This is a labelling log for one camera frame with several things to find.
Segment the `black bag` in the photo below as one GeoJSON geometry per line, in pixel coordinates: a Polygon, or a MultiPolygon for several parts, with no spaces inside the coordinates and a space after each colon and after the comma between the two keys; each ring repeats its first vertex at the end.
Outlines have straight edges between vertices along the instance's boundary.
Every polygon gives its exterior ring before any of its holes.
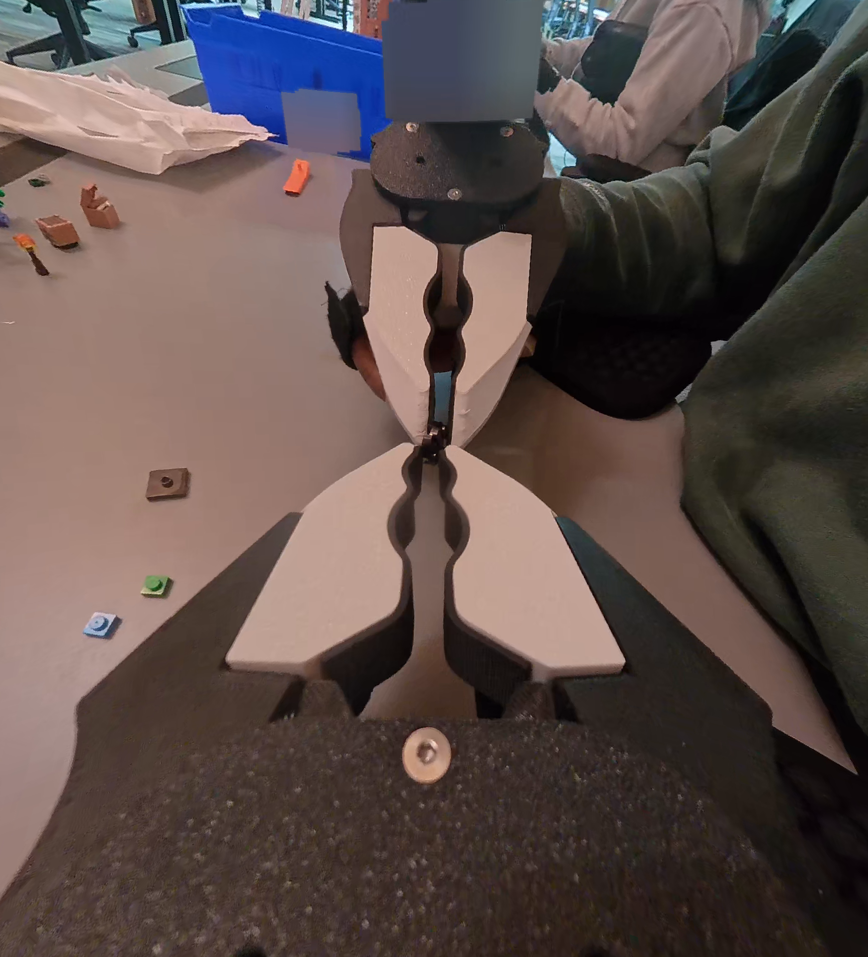
{"type": "Polygon", "coordinates": [[[592,34],[580,60],[578,82],[590,97],[614,105],[632,76],[648,34],[648,27],[605,20],[592,34]]]}

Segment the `person's green hoodie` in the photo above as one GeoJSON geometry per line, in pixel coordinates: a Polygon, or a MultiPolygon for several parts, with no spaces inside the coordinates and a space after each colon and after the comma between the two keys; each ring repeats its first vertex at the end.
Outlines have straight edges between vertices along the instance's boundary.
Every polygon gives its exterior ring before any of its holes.
{"type": "Polygon", "coordinates": [[[716,292],[751,315],[687,401],[683,503],[868,736],[868,2],[696,165],[716,292]]]}

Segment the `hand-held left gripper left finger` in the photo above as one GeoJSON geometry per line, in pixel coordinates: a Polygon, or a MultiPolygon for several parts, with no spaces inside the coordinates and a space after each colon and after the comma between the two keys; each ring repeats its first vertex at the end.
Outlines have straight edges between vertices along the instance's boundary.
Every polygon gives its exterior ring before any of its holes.
{"type": "Polygon", "coordinates": [[[231,670],[331,681],[363,712],[413,652],[406,549],[422,469],[405,442],[308,503],[226,654],[231,670]]]}

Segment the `brown toy brick figure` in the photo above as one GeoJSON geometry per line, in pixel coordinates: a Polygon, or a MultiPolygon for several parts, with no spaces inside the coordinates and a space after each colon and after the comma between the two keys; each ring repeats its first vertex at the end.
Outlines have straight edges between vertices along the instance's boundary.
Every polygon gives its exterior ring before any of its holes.
{"type": "Polygon", "coordinates": [[[114,230],[121,226],[120,216],[111,201],[98,193],[97,185],[81,188],[81,211],[89,226],[95,229],[114,230]]]}

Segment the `white paper bag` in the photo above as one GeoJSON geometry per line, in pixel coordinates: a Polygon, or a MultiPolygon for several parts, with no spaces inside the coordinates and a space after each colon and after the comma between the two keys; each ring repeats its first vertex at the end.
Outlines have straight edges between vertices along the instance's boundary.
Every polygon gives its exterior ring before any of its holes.
{"type": "Polygon", "coordinates": [[[150,175],[272,138],[244,116],[172,102],[123,71],[101,78],[1,61],[0,133],[150,175]]]}

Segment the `person's right forearm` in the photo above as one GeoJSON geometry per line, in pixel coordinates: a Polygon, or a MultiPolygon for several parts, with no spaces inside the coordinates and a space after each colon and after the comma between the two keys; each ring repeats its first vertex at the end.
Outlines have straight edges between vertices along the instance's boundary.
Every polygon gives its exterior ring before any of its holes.
{"type": "Polygon", "coordinates": [[[588,320],[713,330],[763,303],[784,270],[760,208],[775,130],[719,127],[691,161],[631,183],[562,179],[568,248],[548,297],[588,320]]]}

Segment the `person's right hand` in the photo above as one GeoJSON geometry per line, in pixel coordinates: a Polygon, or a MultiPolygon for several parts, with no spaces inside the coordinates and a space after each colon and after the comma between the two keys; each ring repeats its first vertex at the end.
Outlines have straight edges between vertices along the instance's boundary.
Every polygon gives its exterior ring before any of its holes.
{"type": "MultiPolygon", "coordinates": [[[[435,374],[446,373],[451,376],[455,359],[455,335],[452,332],[441,330],[429,347],[430,369],[435,374]]],[[[527,335],[520,352],[520,359],[524,360],[533,355],[536,349],[536,337],[533,333],[527,335]]],[[[351,357],[358,372],[361,374],[369,389],[382,401],[387,402],[387,394],[382,381],[381,373],[375,361],[368,337],[366,334],[357,338],[351,347],[351,357]]]]}

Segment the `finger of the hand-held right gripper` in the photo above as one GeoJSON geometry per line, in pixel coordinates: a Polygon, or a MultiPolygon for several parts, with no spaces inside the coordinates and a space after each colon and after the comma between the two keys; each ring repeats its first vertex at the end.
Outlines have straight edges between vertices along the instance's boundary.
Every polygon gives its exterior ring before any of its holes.
{"type": "Polygon", "coordinates": [[[373,228],[365,328],[386,400],[416,445],[436,420],[439,375],[430,363],[435,330],[427,306],[438,276],[435,244],[403,226],[373,228]]]}
{"type": "Polygon", "coordinates": [[[501,400],[530,325],[527,295],[532,238],[500,232],[464,252],[472,299],[460,330],[463,361],[453,377],[450,443],[466,446],[501,400]]]}

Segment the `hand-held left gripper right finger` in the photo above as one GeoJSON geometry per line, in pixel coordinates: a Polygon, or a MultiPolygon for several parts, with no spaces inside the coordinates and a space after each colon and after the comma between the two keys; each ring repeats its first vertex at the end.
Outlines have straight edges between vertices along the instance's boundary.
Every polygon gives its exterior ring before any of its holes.
{"type": "Polygon", "coordinates": [[[624,653],[547,504],[455,445],[440,454],[440,479],[451,669],[498,707],[528,683],[619,675],[624,653]]]}

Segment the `toy brick torch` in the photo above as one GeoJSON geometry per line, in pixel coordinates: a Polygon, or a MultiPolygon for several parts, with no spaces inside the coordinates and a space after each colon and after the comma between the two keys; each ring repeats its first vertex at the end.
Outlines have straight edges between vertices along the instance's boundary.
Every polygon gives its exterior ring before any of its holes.
{"type": "Polygon", "coordinates": [[[12,236],[13,241],[27,255],[32,263],[33,269],[40,277],[48,278],[51,276],[49,269],[45,266],[37,252],[33,237],[27,233],[16,233],[12,236]]]}

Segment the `blue plastic bin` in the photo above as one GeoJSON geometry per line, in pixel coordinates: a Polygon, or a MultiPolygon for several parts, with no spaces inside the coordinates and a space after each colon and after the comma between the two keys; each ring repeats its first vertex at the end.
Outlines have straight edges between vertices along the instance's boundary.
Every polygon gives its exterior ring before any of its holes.
{"type": "Polygon", "coordinates": [[[380,40],[235,3],[183,13],[214,113],[297,150],[369,160],[389,124],[380,40]]]}

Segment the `grey desk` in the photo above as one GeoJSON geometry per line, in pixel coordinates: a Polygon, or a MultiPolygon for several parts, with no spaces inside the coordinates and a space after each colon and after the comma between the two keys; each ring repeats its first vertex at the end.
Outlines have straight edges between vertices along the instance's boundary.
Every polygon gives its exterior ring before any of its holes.
{"type": "Polygon", "coordinates": [[[276,174],[287,160],[247,147],[161,178],[68,157],[54,186],[21,184],[18,216],[72,209],[98,174],[127,220],[85,249],[46,252],[38,279],[0,241],[0,899],[47,826],[76,749],[80,700],[134,664],[154,633],[176,638],[152,690],[145,731],[174,722],[184,738],[143,783],[102,813],[149,810],[200,776],[196,810],[235,810],[257,768],[238,739],[313,745],[308,719],[271,721],[284,679],[239,676],[223,652],[195,684],[195,638],[220,637],[260,587],[276,520],[353,465],[397,442],[392,415],[330,357],[321,281],[343,273],[339,189],[350,163],[325,161],[312,202],[292,209],[276,174]],[[149,472],[187,468],[188,496],[148,501],[149,472]],[[145,597],[146,575],[174,581],[145,597]],[[95,612],[121,618],[108,640],[82,629],[95,612]]]}

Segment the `dark cloth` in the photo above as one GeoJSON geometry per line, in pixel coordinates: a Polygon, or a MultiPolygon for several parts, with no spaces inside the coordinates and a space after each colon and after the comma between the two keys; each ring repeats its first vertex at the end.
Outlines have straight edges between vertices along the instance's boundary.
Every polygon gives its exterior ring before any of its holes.
{"type": "Polygon", "coordinates": [[[813,69],[858,1],[774,1],[752,60],[731,78],[722,125],[746,126],[766,105],[813,69]]]}

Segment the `black office chair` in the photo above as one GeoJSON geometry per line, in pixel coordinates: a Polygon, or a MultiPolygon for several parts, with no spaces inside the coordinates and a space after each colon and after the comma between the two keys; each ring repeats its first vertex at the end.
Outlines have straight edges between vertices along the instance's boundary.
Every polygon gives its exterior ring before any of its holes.
{"type": "Polygon", "coordinates": [[[26,1],[22,10],[31,14],[38,8],[57,22],[57,31],[29,41],[6,52],[6,62],[16,66],[21,58],[49,54],[53,67],[63,70],[112,58],[115,54],[88,39],[90,29],[83,19],[87,2],[26,1]]]}
{"type": "Polygon", "coordinates": [[[178,1],[132,1],[131,4],[137,21],[127,37],[132,49],[139,48],[138,36],[142,33],[157,33],[161,46],[188,39],[178,1]]]}

